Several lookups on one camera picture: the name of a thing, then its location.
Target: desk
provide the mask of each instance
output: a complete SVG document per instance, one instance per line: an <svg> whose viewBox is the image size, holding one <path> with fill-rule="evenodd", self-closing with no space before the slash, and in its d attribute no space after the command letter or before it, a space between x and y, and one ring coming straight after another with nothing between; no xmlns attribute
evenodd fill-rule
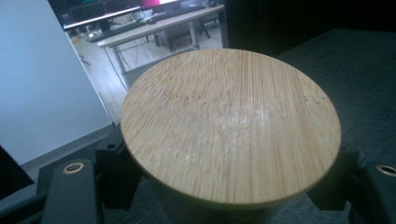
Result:
<svg viewBox="0 0 396 224"><path fill-rule="evenodd" d="M202 49L151 67L122 108L126 146L143 171L197 203L256 209L315 186L338 153L329 97L286 63Z"/></svg>
<svg viewBox="0 0 396 224"><path fill-rule="evenodd" d="M191 13L183 14L180 16L176 16L170 19L166 19L163 21L157 21L155 24L142 26L131 31L122 33L120 35L114 35L110 38L104 39L102 41L97 42L97 46L99 48L113 48L113 52L116 56L117 62L120 66L121 72L123 74L126 73L123 62L120 58L120 50L119 45L125 44L127 42L136 40L138 38L151 35L157 33L161 30L169 28L171 26L175 26L184 22L188 22L190 24L191 31L191 39L192 45L195 49L199 48L197 37L195 33L195 29L193 26L193 21L198 20L204 16L211 15L214 13L219 13L219 23L220 23L220 31L221 31L221 41L222 46L224 48L228 48L228 37L227 37L227 25L225 20L225 11L223 5L218 5L216 7L207 7L202 10L193 11Z"/></svg>

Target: dark fabric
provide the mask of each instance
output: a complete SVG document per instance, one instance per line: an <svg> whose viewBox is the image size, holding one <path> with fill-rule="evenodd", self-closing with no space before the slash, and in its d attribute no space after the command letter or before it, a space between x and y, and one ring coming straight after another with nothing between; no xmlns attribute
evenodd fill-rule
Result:
<svg viewBox="0 0 396 224"><path fill-rule="evenodd" d="M0 146L0 200L31 184L32 179Z"/></svg>
<svg viewBox="0 0 396 224"><path fill-rule="evenodd" d="M328 94L362 165L396 165L396 33L331 30L277 58Z"/></svg>

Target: bamboo surface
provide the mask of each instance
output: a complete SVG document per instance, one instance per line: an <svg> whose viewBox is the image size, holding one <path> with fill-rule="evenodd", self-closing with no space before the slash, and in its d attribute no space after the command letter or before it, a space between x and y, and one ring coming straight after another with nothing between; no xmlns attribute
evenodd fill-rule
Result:
<svg viewBox="0 0 396 224"><path fill-rule="evenodd" d="M286 63L202 49L151 67L129 90L121 130L153 178L197 202L283 203L326 174L341 127L329 97Z"/></svg>

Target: computer screen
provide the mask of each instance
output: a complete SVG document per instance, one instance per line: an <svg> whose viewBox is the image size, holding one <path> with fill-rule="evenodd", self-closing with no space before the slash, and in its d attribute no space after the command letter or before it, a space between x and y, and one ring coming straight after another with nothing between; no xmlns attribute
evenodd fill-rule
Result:
<svg viewBox="0 0 396 224"><path fill-rule="evenodd" d="M179 1L178 0L142 0L142 8L149 9L173 2L179 2Z"/></svg>
<svg viewBox="0 0 396 224"><path fill-rule="evenodd" d="M65 31L99 22L109 29L107 20L141 9L140 0L49 0Z"/></svg>

